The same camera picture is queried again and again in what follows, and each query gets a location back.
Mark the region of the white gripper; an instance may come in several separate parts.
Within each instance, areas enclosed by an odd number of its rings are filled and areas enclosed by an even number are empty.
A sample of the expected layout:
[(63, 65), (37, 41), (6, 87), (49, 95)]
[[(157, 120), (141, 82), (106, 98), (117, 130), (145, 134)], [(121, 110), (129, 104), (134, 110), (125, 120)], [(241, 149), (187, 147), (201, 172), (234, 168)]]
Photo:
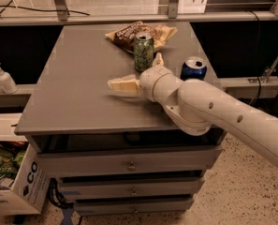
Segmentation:
[(164, 66), (162, 53), (158, 52), (153, 60), (153, 67), (141, 73), (139, 80), (135, 74), (123, 76), (108, 81), (108, 87), (137, 95), (142, 94), (152, 102), (166, 103), (168, 98), (178, 90), (183, 81)]

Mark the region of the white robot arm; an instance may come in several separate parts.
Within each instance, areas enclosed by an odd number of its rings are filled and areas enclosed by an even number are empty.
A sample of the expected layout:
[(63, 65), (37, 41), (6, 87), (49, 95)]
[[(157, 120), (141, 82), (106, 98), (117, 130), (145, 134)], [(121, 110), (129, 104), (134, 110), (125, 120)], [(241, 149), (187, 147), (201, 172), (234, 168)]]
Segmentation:
[(212, 125), (235, 136), (278, 168), (278, 118), (251, 107), (194, 76), (177, 77), (158, 54), (139, 77), (131, 74), (108, 81), (110, 89), (143, 94), (159, 103), (175, 125), (200, 136)]

